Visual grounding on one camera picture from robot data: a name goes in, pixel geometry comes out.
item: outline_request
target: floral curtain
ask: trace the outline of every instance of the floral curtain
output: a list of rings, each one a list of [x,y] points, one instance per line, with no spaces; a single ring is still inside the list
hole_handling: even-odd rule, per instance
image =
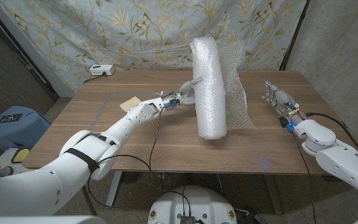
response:
[[[189,42],[245,42],[239,70],[278,70],[306,0],[0,0],[71,89],[93,64],[191,69]]]

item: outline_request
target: white power strip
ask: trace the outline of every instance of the white power strip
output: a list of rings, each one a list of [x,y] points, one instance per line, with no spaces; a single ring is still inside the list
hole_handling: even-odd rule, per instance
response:
[[[116,68],[114,68],[114,65],[92,65],[90,70],[92,75],[102,75],[103,72],[106,72],[106,75],[112,75]]]

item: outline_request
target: cable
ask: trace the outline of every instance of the cable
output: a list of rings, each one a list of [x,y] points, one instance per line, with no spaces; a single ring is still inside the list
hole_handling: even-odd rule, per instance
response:
[[[337,119],[328,116],[326,114],[322,114],[322,113],[305,113],[306,116],[314,116],[314,115],[318,115],[318,116],[323,116],[325,118],[331,119],[333,120],[335,123],[337,123],[338,125],[340,125],[340,127],[346,132],[346,134],[349,136],[349,138],[352,140],[352,142],[354,143],[354,145],[356,146],[356,148],[358,148],[358,143],[356,142],[356,140],[353,138],[352,134],[347,130],[347,128],[341,123],[339,122]]]
[[[104,77],[104,76],[106,76],[106,72],[103,72],[102,75],[100,75],[100,76],[98,76],[98,77],[96,77],[96,78],[90,78],[90,79],[88,79],[88,80],[85,80],[83,83],[89,82],[89,81],[91,81],[91,80],[97,80],[97,79],[99,79],[99,78],[101,78],[101,77]]]
[[[224,192],[223,192],[222,183],[221,183],[221,179],[219,178],[219,174],[216,174],[216,177],[218,177],[219,185],[221,186],[222,196],[223,196],[223,197],[226,197],[226,196],[224,195]]]
[[[158,117],[158,123],[157,123],[157,132],[155,133],[155,140],[154,140],[154,144],[153,144],[153,147],[152,147],[152,150],[150,152],[150,158],[149,158],[149,167],[150,167],[150,172],[151,172],[151,169],[152,169],[152,154],[153,154],[153,150],[154,150],[154,147],[155,147],[155,143],[157,142],[157,138],[158,138],[158,130],[160,129],[160,119],[161,119],[161,113],[162,111],[164,110],[164,108],[161,109],[160,111],[160,116]]]
[[[169,193],[169,192],[170,192],[170,193],[175,193],[175,194],[181,195],[182,198],[184,197],[184,198],[186,199],[187,204],[189,205],[189,216],[190,216],[190,215],[191,215],[190,202],[189,202],[189,200],[187,199],[187,197],[186,197],[184,194],[181,194],[181,193],[179,193],[179,192],[174,192],[174,191],[172,191],[172,190],[167,191],[166,193]],[[186,215],[185,215],[185,203],[183,203],[183,215],[186,216]]]
[[[298,111],[299,115],[301,116],[301,118],[303,118],[304,120],[306,120],[306,118],[302,115],[301,110]]]
[[[314,209],[313,183],[311,181],[311,175],[310,175],[309,167],[308,167],[308,165],[307,165],[307,163],[305,161],[305,158],[303,157],[301,147],[299,146],[298,140],[296,139],[296,137],[295,137],[295,135],[293,134],[292,131],[291,131],[291,134],[292,134],[293,138],[295,139],[296,145],[298,146],[298,149],[299,149],[299,153],[301,154],[303,162],[305,163],[305,166],[306,166],[306,170],[308,171],[308,176],[309,176],[309,181],[310,181],[310,190],[311,190],[311,206],[313,208],[313,220],[314,220],[314,224],[317,224],[316,223],[316,210]]]
[[[186,189],[186,187],[187,187],[187,184],[185,185],[185,187],[183,188],[183,190],[182,190],[182,192],[181,192],[181,201],[183,202],[183,215],[184,216],[186,216],[185,215],[185,199],[183,199],[184,198],[184,196],[185,196],[185,189]]]
[[[100,161],[98,162],[98,164],[100,164],[100,163],[102,163],[102,162],[104,162],[104,161],[106,161],[106,160],[108,160],[108,159],[114,158],[114,157],[131,157],[131,158],[137,159],[137,160],[143,162],[143,163],[147,166],[147,168],[149,168],[150,173],[152,172],[152,168],[151,168],[145,161],[143,161],[142,159],[140,159],[140,158],[138,158],[138,157],[136,157],[136,156],[126,155],[126,154],[114,155],[114,156],[106,157],[106,158],[100,160]],[[122,209],[122,210],[124,210],[124,211],[128,211],[128,210],[125,210],[125,209],[120,208],[120,207],[112,207],[112,206],[109,206],[109,205],[105,205],[105,204],[101,203],[100,201],[98,201],[98,200],[96,199],[96,197],[95,197],[95,196],[93,195],[93,193],[92,193],[91,186],[90,186],[90,180],[91,180],[91,177],[89,177],[89,179],[88,179],[88,181],[87,181],[87,183],[86,183],[86,184],[88,185],[88,192],[89,192],[89,194],[91,195],[91,197],[93,198],[93,200],[94,200],[96,203],[98,203],[98,204],[100,204],[100,205],[103,205],[103,206],[106,206],[106,207],[109,207],[109,208],[119,208],[119,209]]]
[[[98,200],[96,199],[96,197],[93,195],[92,191],[91,191],[90,180],[91,180],[91,179],[89,178],[88,181],[86,182],[86,184],[88,185],[88,192],[89,192],[89,194],[91,195],[91,197],[93,198],[93,200],[94,200],[96,203],[98,203],[98,204],[100,204],[100,205],[102,205],[102,206],[108,207],[108,208],[121,209],[121,210],[124,210],[124,211],[126,211],[126,212],[129,211],[129,210],[126,210],[126,209],[121,208],[121,207],[113,207],[113,206],[105,205],[105,204],[101,203],[100,201],[98,201]]]
[[[246,215],[248,215],[248,214],[249,214],[249,211],[247,211],[247,210],[238,209],[238,208],[234,208],[234,207],[233,207],[233,209],[234,209],[234,210],[237,210],[237,211],[240,211],[240,212],[245,212],[245,213],[246,213]]]
[[[108,159],[114,158],[114,157],[131,157],[131,158],[137,159],[138,161],[143,162],[143,163],[147,166],[147,168],[149,168],[149,171],[152,172],[152,168],[151,168],[143,159],[140,159],[140,158],[138,158],[138,157],[136,157],[136,156],[133,156],[133,155],[121,154],[121,155],[109,156],[109,157],[106,157],[106,158],[100,160],[100,161],[98,162],[98,164],[100,164],[101,162],[104,162],[104,161],[106,161],[106,160],[108,160]]]
[[[98,214],[96,213],[96,210],[94,209],[92,201],[90,199],[90,195],[86,191],[86,187],[82,186],[81,189],[82,189],[82,193],[83,193],[84,198],[85,198],[86,205],[88,206],[89,210],[91,211],[91,214],[94,215],[94,216],[98,216]]]

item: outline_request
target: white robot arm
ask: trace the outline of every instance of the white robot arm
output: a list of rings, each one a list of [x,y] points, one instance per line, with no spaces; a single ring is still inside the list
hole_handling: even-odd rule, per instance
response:
[[[270,82],[266,82],[266,87],[267,96],[262,98],[285,118],[280,119],[282,126],[293,131],[300,139],[306,139],[302,148],[316,157],[321,168],[358,190],[358,151],[336,139],[332,130],[307,119],[291,95]]]
[[[52,215],[88,181],[102,179],[121,148],[142,123],[157,118],[162,110],[195,103],[193,83],[179,93],[139,103],[107,131],[83,130],[62,147],[59,157],[46,166],[0,178],[0,216]]]

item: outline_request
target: bubble wrap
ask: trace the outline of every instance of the bubble wrap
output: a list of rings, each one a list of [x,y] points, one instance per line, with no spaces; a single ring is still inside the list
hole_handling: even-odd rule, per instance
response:
[[[198,37],[190,43],[193,52],[193,78],[204,79],[194,86],[198,135],[220,139],[227,133],[225,92],[216,41]]]
[[[226,91],[226,126],[227,130],[254,128],[248,116],[247,97],[237,74],[244,43],[236,41],[219,48],[224,89]]]

